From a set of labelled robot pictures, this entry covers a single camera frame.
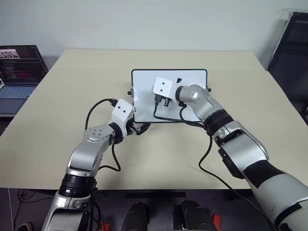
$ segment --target white tablet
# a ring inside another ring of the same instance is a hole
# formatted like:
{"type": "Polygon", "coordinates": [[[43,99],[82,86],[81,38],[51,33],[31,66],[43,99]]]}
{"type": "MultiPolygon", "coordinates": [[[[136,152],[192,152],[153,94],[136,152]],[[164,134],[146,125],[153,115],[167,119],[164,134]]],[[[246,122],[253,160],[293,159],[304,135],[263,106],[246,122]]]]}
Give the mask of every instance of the white tablet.
{"type": "MultiPolygon", "coordinates": [[[[157,77],[165,78],[173,82],[180,81],[183,86],[198,84],[207,89],[207,71],[205,69],[134,69],[131,72],[132,89],[131,96],[133,105],[136,108],[134,120],[137,123],[145,122],[168,122],[167,120],[153,117],[154,98],[153,86],[157,77]]],[[[164,106],[165,101],[158,105],[156,116],[180,119],[178,102],[170,101],[168,107],[164,106]]],[[[185,120],[200,121],[190,106],[182,112],[185,120]]]]}

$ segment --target laptop screen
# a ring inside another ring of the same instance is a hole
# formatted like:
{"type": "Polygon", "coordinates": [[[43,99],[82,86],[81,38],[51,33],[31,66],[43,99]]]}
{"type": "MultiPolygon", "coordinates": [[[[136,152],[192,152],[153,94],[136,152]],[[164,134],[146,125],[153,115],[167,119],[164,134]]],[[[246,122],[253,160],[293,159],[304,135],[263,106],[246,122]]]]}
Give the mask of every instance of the laptop screen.
{"type": "Polygon", "coordinates": [[[47,72],[35,45],[0,46],[0,78],[4,84],[38,84],[47,72]]]}

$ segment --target laptop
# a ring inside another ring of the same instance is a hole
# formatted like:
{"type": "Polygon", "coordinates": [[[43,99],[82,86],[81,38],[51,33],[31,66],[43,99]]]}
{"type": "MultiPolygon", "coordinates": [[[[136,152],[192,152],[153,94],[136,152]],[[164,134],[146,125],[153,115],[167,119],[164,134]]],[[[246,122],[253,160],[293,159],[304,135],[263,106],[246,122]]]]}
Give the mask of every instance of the laptop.
{"type": "Polygon", "coordinates": [[[47,72],[35,45],[0,46],[0,115],[17,114],[47,72]]]}

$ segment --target white wall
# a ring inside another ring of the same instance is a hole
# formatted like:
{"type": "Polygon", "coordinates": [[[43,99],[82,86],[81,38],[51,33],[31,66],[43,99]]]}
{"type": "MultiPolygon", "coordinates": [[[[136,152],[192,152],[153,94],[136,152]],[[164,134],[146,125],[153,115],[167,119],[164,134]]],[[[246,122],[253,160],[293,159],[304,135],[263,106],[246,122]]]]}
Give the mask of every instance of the white wall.
{"type": "Polygon", "coordinates": [[[51,67],[65,48],[253,50],[267,68],[290,12],[307,0],[0,0],[0,45],[36,44],[51,67]]]}

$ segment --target table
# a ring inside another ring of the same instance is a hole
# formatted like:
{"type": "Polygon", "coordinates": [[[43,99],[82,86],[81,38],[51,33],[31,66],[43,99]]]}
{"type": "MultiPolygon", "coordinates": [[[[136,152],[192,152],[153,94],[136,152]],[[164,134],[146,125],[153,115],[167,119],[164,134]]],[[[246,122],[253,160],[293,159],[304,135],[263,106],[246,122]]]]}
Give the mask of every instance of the table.
{"type": "MultiPolygon", "coordinates": [[[[0,137],[0,187],[58,189],[86,115],[103,98],[130,102],[132,69],[205,68],[211,95],[267,148],[270,162],[308,185],[308,127],[252,52],[66,50],[0,137]]],[[[108,103],[89,126],[108,123],[108,103]]],[[[116,145],[122,171],[102,169],[99,189],[224,189],[198,168],[209,137],[185,124],[152,124],[116,145]]],[[[204,167],[234,188],[214,144],[204,167]]],[[[108,149],[104,164],[115,166],[108,149]]]]}

